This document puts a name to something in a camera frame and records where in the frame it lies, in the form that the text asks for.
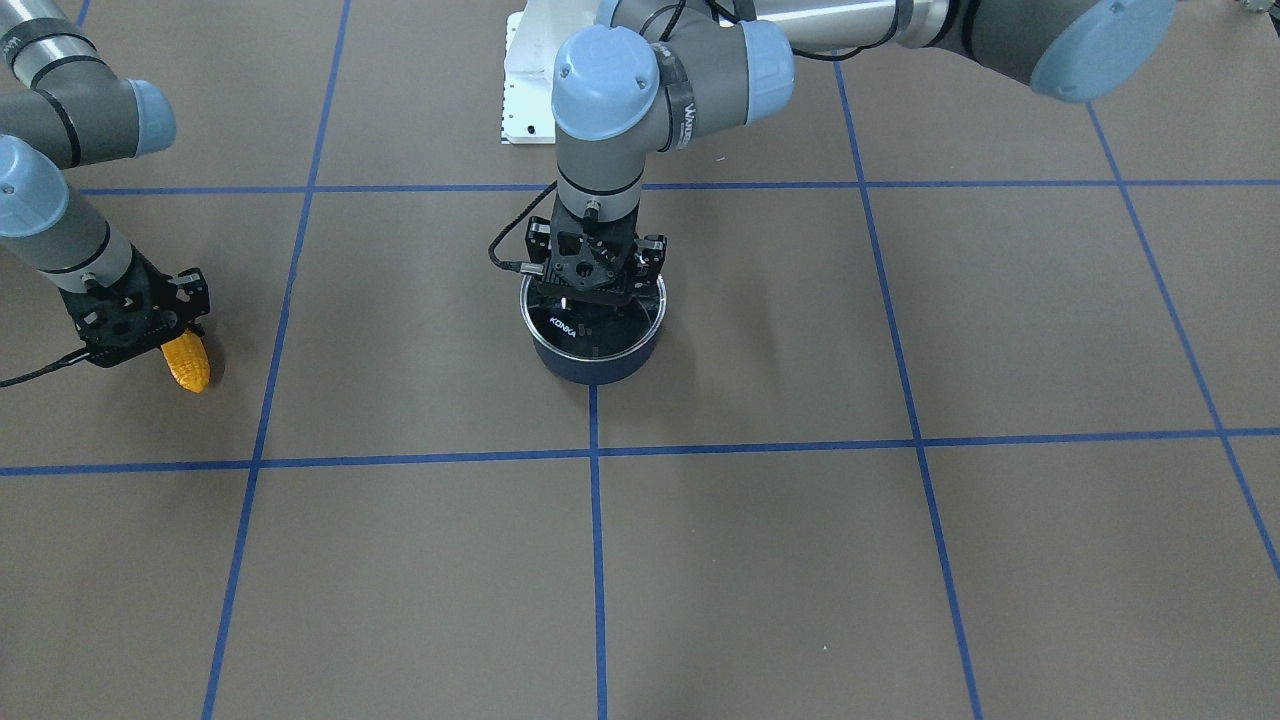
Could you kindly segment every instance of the yellow corn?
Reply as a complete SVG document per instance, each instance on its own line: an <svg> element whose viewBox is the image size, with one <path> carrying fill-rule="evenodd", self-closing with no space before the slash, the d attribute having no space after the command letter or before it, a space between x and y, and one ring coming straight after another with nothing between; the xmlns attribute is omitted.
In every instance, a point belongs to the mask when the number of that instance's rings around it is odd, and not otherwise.
<svg viewBox="0 0 1280 720"><path fill-rule="evenodd" d="M209 355L205 354L205 343L200 336L188 329L161 345L160 351L178 384L191 392L205 392L209 387Z"/></svg>

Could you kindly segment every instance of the light blue joint cap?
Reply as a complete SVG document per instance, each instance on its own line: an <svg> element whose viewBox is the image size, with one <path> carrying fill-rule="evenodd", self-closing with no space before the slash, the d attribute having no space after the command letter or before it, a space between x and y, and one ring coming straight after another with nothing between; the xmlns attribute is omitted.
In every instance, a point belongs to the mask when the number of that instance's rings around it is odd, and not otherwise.
<svg viewBox="0 0 1280 720"><path fill-rule="evenodd" d="M568 135L588 141L617 137L644 118L658 97L658 59L635 32L585 27L556 55L552 114Z"/></svg>
<svg viewBox="0 0 1280 720"><path fill-rule="evenodd" d="M168 149L178 138L178 119L169 99L145 79L131 79L129 85L138 101L138 151L133 156Z"/></svg>
<svg viewBox="0 0 1280 720"><path fill-rule="evenodd" d="M1032 90L1089 102L1129 79L1174 20L1176 0L1102 0L1059 36L1032 72Z"/></svg>
<svg viewBox="0 0 1280 720"><path fill-rule="evenodd" d="M613 15L618 13L618 5L622 0L602 0L600 9L595 12L595 23L604 27L613 24Z"/></svg>
<svg viewBox="0 0 1280 720"><path fill-rule="evenodd" d="M746 38L746 124L777 113L791 101L796 85L796 60L791 41L769 20L740 23Z"/></svg>
<svg viewBox="0 0 1280 720"><path fill-rule="evenodd" d="M0 135L0 237L31 237L63 219L70 190L38 150Z"/></svg>

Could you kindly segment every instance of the black bracket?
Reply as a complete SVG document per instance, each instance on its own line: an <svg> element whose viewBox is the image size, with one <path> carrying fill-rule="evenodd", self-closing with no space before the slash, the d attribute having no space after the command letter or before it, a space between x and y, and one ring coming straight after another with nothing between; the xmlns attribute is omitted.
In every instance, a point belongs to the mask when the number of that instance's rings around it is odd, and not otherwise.
<svg viewBox="0 0 1280 720"><path fill-rule="evenodd" d="M539 293L595 305L622 306L634 297L657 297L667 238L641 240L636 208L607 223L575 217L556 199L552 219L531 218L525 232L529 260L541 265Z"/></svg>
<svg viewBox="0 0 1280 720"><path fill-rule="evenodd" d="M198 268L178 277L155 269L137 250L123 278L109 287L84 278L84 293L60 291L88 361L111 368L155 350L191 329L209 314L209 284Z"/></svg>

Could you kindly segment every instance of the blue tape line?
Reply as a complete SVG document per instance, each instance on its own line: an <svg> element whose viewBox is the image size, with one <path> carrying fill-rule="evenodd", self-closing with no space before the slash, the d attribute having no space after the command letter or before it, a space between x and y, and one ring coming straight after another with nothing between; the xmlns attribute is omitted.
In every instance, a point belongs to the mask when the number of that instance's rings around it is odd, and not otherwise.
<svg viewBox="0 0 1280 720"><path fill-rule="evenodd" d="M0 478L247 470L251 465L252 462L248 460L215 460L209 462L118 462L110 465L40 465L31 468L0 468Z"/></svg>
<svg viewBox="0 0 1280 720"><path fill-rule="evenodd" d="M1088 102L1087 108L1089 110L1089 118L1093 120L1093 128L1098 133L1098 142L1102 143L1102 152L1107 156L1107 163L1111 165L1111 172L1115 174L1116 183L1120 187L1120 195L1124 197L1125 208L1129 210L1129 219L1133 220L1133 228L1138 233L1138 241L1142 243L1142 251L1147 256L1147 264L1151 266L1151 274L1156 278L1156 286L1160 288L1160 296L1165 301L1165 307L1169 310L1169 318L1174 322L1174 329L1178 331L1178 340L1183 345L1183 352L1187 354L1187 361L1190 363L1192 373L1196 375L1196 384L1199 386L1201 396L1204 398L1204 406L1208 407L1208 414L1213 419L1213 429L1217 430L1217 437L1222 442L1222 450L1226 452L1226 459L1231 465L1231 471L1235 473L1235 482L1240 486L1240 493L1244 496L1244 503L1249 507L1249 515L1253 516L1253 525L1257 528L1258 536L1262 539L1262 547L1266 550L1267 557L1271 560L1271 569L1275 571L1276 579L1280 579L1280 556L1276 555L1276 546L1271 541L1271 533L1267 530L1267 524L1262 519L1262 512L1258 510L1257 500L1253 497L1253 489L1249 487L1249 482L1244 477L1240 461L1235 456L1235 448L1231 447L1231 439L1228 436L1226 428L1222 425L1222 418L1217 411L1217 405L1213 402L1213 395L1208 389L1208 382L1204 379L1204 373L1201 369L1199 360L1196 359L1196 351L1192 348L1190 336L1187 334L1187 328L1183 325L1183 320L1178 314L1178 307L1174 306L1174 296L1169 291L1169 284L1165 283L1165 275L1160 272L1160 264L1156 261L1156 252L1152 250L1151 241L1147 237L1147 231L1143 228L1142 219L1138 217L1138 208L1133 204L1133 196L1129 193L1128 183L1120 173L1120 164L1116 163L1115 154L1111 152L1111 143L1107 142L1106 132L1102 129L1102 120L1098 118L1098 113L1093 108L1093 102Z"/></svg>
<svg viewBox="0 0 1280 720"><path fill-rule="evenodd" d="M284 337L289 328L289 310L293 301L293 286L298 277L298 263L306 242L307 225L311 219L311 202L315 199L316 177L320 174L320 158L324 154L325 133L329 128L329 113L333 109L334 90L338 85L338 70L342 67L342 51L347 38L347 22L351 18L351 0L343 0L342 17L338 20L338 37L334 41L333 60L329 65L329 83L325 87L324 105L320 111L320 127L316 129L315 147L311 155L311 170L307 176L307 192L302 201L298 218L298 232L293 241L293 256L289 260L289 275L284 286L284 300L280 304L280 320L275 332L275 346L271 352L271 368L262 393L262 413L259 416L257 438L253 443L253 464L248 471L244 487L244 503L241 509L241 523L236 533L236 550L232 552L232 566L227 578L227 593L223 598L223 612L218 624L218 639L214 643L214 659L209 670L209 687L205 692L202 720L212 720L214 705L218 700L218 683L221 678L223 659L227 652L227 638L230 633L232 611L236 606L236 591L239 583L241 564L244 557L244 544L248 542L250 518L253 512L253 497L257 493L257 478L262 466L262 452L266 446L266 430L271 421L271 405L275 398L275 383L280 373L280 357L284 354Z"/></svg>
<svg viewBox="0 0 1280 720"><path fill-rule="evenodd" d="M1115 181L1032 181L1032 179L989 179L989 181L868 181L867 187L1115 187Z"/></svg>
<svg viewBox="0 0 1280 720"><path fill-rule="evenodd" d="M595 705L598 720L609 720L609 674L604 621L604 512L600 502L600 402L599 388L588 391L591 443L591 551L595 564Z"/></svg>
<svg viewBox="0 0 1280 720"><path fill-rule="evenodd" d="M1226 430L1228 437L1280 437L1280 428L1239 428Z"/></svg>
<svg viewBox="0 0 1280 720"><path fill-rule="evenodd" d="M829 442L771 442L748 445L677 445L653 447L603 447L602 457L652 457L668 455L746 455L753 452L829 452L852 450L906 450L910 439L865 439Z"/></svg>
<svg viewBox="0 0 1280 720"><path fill-rule="evenodd" d="M933 492L933 474L920 434L920 419L915 409L915 396L911 392L911 378L906 369L906 355L902 352L902 337L893 311L893 297L890 292L888 273L884 269L884 255L881 252L879 232L876 227L876 214L872 211L870 191L867 187L867 174L863 168L863 155L858 146L858 128L854 124L854 111L849 105L849 92L845 90L845 73L840 63L832 64L836 70L836 87L840 90L840 105L845 113L845 128L849 132L849 147L854 154L854 168L858 172L859 192L863 199L863 213L867 217L867 232L872 241L872 254L876 258L876 275L879 279L881 297L884 302L884 316L888 320L890 337L893 341L893 357L897 361L897 374L902 383L902 398L906 402L906 415L911 423L911 441L915 446L915 459L920 465L920 480L924 484L924 498L929 506L929 521L933 525L933 541L938 551L938 564L942 568L942 582L946 585L947 605L951 607L951 624L955 628L960 664L964 669L965 685L969 689L969 705L974 720L983 720L982 698L978 694L978 680L974 675L969 655L969 638L964 629L964 616L960 612L960 598L956 593L955 578L951 571L951 556L947 552L947 539L942 530L942 515L938 511L937 496Z"/></svg>
<svg viewBox="0 0 1280 720"><path fill-rule="evenodd" d="M590 457L590 450L529 450L507 452L442 452L438 455L372 455L367 457L285 457L262 460L264 469L367 468L374 465L434 465L449 462L511 462Z"/></svg>
<svg viewBox="0 0 1280 720"><path fill-rule="evenodd" d="M246 186L246 187L95 187L81 190L81 195L96 196L154 196L154 195L302 195L305 186Z"/></svg>
<svg viewBox="0 0 1280 720"><path fill-rule="evenodd" d="M1228 429L1229 437L1280 437L1280 428ZM1212 439L1219 432L1199 430L1138 430L1120 433L1065 433L988 437L934 437L922 438L924 447L992 447L1018 445L1087 445L1102 442L1156 442L1171 439ZM773 442L745 445L676 445L600 447L564 450L511 450L493 452L440 452L422 455L370 455L334 457L278 457L264 459L260 469L305 468L364 468L374 465L430 465L461 462L509 462L520 460L582 460L596 452L600 457L653 457L681 455L749 455L773 452L861 452L872 450L910 450L914 439L859 439L820 442ZM182 473L200 470L247 470L252 460L219 460L188 462L122 462L114 465L35 465L0 468L0 478L28 478L47 475L113 475L143 473Z"/></svg>
<svg viewBox="0 0 1280 720"><path fill-rule="evenodd" d="M1217 430L1139 430L1129 433L1068 433L1046 436L993 436L924 438L925 447L989 447L1010 445L1070 445L1096 442L1140 442L1161 439L1216 438Z"/></svg>
<svg viewBox="0 0 1280 720"><path fill-rule="evenodd" d="M538 192L545 184L321 184L316 192Z"/></svg>
<svg viewBox="0 0 1280 720"><path fill-rule="evenodd" d="M646 182L644 190L829 190L855 188L851 181L759 181L759 182Z"/></svg>
<svg viewBox="0 0 1280 720"><path fill-rule="evenodd" d="M209 685L205 689L205 703L201 708L202 720L212 720L214 702L218 700L218 683L221 679L223 659L227 656L227 637L232 628L232 610L236 607L236 591L239 587L239 569L244 560L244 543L248 538L248 521L253 512L253 497L257 495L257 469L250 469L244 486L244 501L241 503L239 524L236 528L236 546L232 550L232 566L227 574L227 591L223 593L223 611L218 618L218 638L214 641L214 659L209 670Z"/></svg>
<svg viewBox="0 0 1280 720"><path fill-rule="evenodd" d="M1280 179L1144 179L1123 181L1129 187L1275 187Z"/></svg>

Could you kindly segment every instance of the round black container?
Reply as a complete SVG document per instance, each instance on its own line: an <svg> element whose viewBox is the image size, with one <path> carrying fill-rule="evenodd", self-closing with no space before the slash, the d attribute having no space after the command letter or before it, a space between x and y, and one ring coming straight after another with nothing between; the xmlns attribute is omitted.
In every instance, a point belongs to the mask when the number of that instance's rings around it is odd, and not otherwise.
<svg viewBox="0 0 1280 720"><path fill-rule="evenodd" d="M653 355L667 314L667 284L659 277L658 297L607 307L543 297L525 275L520 314L547 369L570 382L603 386L635 373Z"/></svg>

